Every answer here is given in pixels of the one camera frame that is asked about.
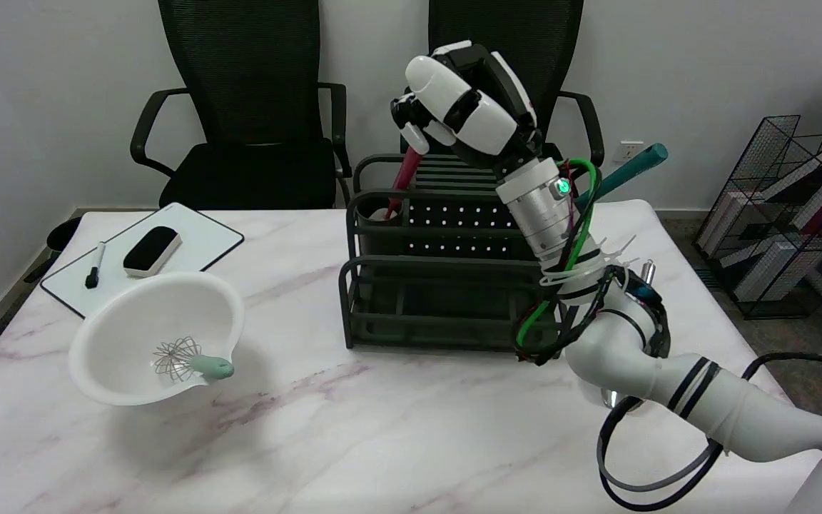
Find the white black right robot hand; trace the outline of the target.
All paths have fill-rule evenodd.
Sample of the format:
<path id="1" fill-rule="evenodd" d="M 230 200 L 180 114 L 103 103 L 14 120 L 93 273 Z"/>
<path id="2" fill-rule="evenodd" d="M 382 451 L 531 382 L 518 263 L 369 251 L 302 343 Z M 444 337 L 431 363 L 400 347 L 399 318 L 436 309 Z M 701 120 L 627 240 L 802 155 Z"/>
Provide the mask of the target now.
<path id="1" fill-rule="evenodd" d="M 391 101 L 390 113 L 417 155 L 438 142 L 469 167 L 498 178 L 538 157 L 537 114 L 498 52 L 462 40 L 415 56 L 405 78 L 407 91 Z"/>

